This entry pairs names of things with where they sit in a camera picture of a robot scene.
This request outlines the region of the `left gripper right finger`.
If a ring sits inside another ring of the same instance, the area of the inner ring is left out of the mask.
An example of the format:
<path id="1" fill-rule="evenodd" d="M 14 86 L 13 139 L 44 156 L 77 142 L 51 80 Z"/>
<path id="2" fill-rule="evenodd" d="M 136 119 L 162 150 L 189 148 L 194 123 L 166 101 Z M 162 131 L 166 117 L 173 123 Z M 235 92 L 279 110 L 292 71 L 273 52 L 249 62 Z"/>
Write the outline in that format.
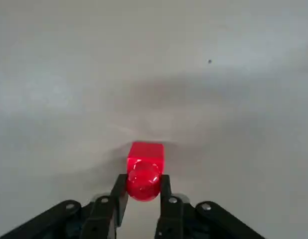
<path id="1" fill-rule="evenodd" d="M 171 191 L 169 175 L 160 178 L 160 217 L 156 239 L 263 239 L 229 211 L 212 201 L 196 206 Z"/>

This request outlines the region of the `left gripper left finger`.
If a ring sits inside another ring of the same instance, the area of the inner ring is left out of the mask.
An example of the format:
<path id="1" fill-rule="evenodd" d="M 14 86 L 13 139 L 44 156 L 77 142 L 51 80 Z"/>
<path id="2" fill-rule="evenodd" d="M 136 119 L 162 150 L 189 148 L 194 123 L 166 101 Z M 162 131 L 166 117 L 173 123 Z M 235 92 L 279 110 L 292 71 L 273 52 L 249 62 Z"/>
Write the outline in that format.
<path id="1" fill-rule="evenodd" d="M 63 201 L 1 236 L 3 239 L 115 239 L 128 193 L 127 175 L 120 174 L 109 194 L 86 206 Z"/>

